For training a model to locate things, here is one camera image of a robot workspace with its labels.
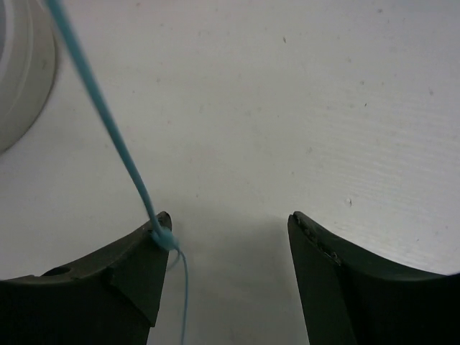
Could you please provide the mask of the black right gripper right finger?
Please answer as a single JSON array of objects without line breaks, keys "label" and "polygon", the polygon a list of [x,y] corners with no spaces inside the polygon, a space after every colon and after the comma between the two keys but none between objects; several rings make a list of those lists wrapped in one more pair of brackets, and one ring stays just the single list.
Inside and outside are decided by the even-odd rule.
[{"label": "black right gripper right finger", "polygon": [[299,211],[287,230],[310,344],[459,343],[459,274],[385,259]]}]

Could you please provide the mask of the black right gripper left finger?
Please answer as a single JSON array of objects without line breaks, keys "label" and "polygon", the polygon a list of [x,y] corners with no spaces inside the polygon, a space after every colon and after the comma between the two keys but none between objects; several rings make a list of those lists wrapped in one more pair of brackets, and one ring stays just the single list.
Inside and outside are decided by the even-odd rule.
[{"label": "black right gripper left finger", "polygon": [[145,223],[41,276],[1,281],[2,344],[146,344],[168,253]]}]

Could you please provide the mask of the pink blue cat-ear headphones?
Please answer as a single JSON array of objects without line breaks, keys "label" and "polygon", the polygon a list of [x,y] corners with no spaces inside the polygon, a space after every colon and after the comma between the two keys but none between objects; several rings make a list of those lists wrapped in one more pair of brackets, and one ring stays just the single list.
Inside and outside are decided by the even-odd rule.
[{"label": "pink blue cat-ear headphones", "polygon": [[59,1],[48,0],[45,2],[46,6],[58,28],[58,31],[63,39],[63,42],[68,50],[69,56],[73,61],[75,70],[79,75],[82,84],[96,109],[101,122],[106,128],[111,141],[118,152],[121,161],[123,162],[126,171],[128,172],[132,182],[137,189],[137,192],[142,199],[147,215],[149,216],[152,230],[151,237],[153,241],[160,248],[167,252],[174,251],[177,253],[173,263],[167,267],[171,270],[179,261],[184,266],[184,304],[183,304],[183,316],[180,329],[180,343],[185,343],[186,325],[188,316],[188,296],[189,296],[189,272],[188,263],[186,256],[180,248],[178,239],[173,233],[168,230],[165,226],[162,226],[157,220],[155,215],[155,208],[150,198],[149,192],[144,184],[144,181],[139,174],[137,166],[135,165],[132,156],[125,144],[124,138],[119,131],[119,128],[110,112],[110,109],[106,103],[103,93],[99,88],[96,77],[91,70],[84,49],[81,47],[76,33],[74,32],[73,25],[71,24],[68,15],[66,14],[63,5]]}]

